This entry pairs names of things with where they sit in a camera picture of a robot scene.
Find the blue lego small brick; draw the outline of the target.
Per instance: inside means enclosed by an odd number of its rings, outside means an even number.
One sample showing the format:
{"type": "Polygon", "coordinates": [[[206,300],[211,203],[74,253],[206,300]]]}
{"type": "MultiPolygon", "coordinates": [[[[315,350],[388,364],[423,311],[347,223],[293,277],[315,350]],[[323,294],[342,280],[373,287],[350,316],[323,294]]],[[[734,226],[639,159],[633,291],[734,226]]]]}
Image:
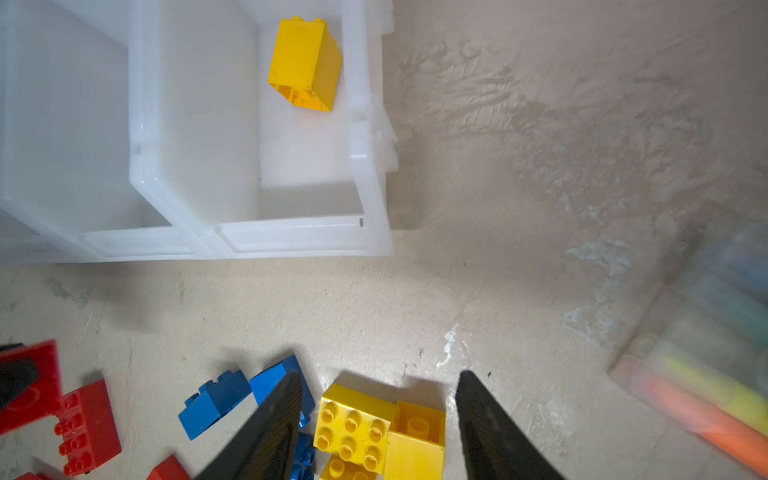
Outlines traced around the blue lego small brick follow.
{"type": "Polygon", "coordinates": [[[241,370],[226,371],[217,380],[201,385],[185,401],[178,418],[190,440],[196,439],[252,393],[241,370]]]}

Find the yellow lego brick tall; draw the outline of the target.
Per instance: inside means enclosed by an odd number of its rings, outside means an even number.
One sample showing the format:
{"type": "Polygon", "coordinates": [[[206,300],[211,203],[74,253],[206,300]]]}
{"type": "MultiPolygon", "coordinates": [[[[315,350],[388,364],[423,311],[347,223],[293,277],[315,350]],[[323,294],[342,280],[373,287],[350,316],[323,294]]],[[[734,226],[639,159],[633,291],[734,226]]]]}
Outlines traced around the yellow lego brick tall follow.
{"type": "Polygon", "coordinates": [[[333,109],[343,55],[328,24],[317,18],[281,20],[268,84],[296,107],[333,109]]]}

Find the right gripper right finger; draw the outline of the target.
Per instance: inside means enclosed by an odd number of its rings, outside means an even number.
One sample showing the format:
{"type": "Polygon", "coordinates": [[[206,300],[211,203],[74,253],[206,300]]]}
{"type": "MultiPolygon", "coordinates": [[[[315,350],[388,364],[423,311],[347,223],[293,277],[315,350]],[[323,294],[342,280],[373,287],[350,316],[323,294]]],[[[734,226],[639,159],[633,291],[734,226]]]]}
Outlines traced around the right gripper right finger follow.
{"type": "Polygon", "coordinates": [[[455,394],[469,479],[561,479],[557,471],[470,370],[455,394]]]}

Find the red lego long brick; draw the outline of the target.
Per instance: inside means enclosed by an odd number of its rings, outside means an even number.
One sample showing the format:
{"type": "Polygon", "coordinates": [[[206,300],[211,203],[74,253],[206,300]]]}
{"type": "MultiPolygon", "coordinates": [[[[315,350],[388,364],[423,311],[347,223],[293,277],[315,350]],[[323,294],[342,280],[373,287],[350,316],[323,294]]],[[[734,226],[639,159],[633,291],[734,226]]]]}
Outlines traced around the red lego long brick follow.
{"type": "Polygon", "coordinates": [[[56,416],[62,397],[57,342],[1,346],[1,434],[56,416]]]}

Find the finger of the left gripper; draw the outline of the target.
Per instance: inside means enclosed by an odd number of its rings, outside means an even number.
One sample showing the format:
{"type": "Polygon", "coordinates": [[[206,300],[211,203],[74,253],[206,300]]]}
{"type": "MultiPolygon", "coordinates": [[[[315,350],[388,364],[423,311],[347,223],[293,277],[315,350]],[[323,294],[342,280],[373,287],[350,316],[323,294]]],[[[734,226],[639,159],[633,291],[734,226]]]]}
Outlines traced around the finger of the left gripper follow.
{"type": "Polygon", "coordinates": [[[35,360],[38,346],[1,346],[1,410],[25,410],[40,400],[36,388],[40,372],[35,360]]]}

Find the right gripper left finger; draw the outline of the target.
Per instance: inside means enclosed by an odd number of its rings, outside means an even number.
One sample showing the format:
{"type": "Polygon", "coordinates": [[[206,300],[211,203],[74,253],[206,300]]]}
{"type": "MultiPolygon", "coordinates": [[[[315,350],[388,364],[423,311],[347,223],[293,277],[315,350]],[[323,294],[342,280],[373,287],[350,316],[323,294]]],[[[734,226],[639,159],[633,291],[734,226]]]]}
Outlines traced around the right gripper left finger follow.
{"type": "Polygon", "coordinates": [[[199,479],[288,479],[302,407],[300,375],[289,372],[199,479]]]}

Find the red lego small brick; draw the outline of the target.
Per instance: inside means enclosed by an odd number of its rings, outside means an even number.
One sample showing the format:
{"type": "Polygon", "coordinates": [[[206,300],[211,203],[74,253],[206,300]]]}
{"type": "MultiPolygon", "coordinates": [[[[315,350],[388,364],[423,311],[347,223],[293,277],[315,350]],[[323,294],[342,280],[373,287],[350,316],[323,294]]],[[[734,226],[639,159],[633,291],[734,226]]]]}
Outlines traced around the red lego small brick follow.
{"type": "Polygon", "coordinates": [[[190,480],[190,475],[179,462],[175,455],[169,455],[165,460],[153,468],[147,480],[190,480]]]}

